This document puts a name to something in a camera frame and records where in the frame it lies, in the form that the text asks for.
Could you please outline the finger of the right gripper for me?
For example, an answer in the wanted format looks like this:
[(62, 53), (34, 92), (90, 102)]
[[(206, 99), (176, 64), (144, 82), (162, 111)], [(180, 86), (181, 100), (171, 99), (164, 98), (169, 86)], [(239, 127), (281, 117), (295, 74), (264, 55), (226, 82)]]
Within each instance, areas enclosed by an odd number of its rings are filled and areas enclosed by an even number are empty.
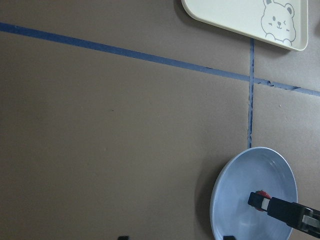
[(256, 194), (255, 192), (251, 192), (247, 203), (254, 208), (260, 208), (266, 212), (270, 200), (271, 199), (267, 199), (262, 195)]

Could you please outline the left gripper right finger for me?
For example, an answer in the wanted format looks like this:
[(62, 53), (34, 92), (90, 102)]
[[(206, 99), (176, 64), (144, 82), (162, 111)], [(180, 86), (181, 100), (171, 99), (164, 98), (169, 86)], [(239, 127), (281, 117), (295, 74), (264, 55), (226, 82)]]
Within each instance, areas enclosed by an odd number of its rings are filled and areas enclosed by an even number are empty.
[(223, 240), (235, 240), (235, 237), (233, 235), (225, 235), (223, 236)]

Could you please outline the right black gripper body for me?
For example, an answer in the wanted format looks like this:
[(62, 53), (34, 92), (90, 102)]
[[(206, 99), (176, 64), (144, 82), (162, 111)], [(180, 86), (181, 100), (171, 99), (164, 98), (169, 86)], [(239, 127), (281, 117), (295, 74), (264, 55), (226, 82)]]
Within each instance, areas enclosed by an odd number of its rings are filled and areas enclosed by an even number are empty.
[(308, 235), (320, 234), (319, 210), (272, 197), (268, 202), (266, 212), (268, 216), (286, 223), (293, 229)]

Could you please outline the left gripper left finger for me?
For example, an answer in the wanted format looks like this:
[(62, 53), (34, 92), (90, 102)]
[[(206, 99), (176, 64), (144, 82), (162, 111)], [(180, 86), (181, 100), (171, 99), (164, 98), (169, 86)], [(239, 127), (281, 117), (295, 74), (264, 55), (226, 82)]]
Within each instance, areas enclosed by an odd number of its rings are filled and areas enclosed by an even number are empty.
[(127, 236), (127, 235), (119, 236), (119, 237), (117, 238), (117, 240), (130, 240), (130, 237)]

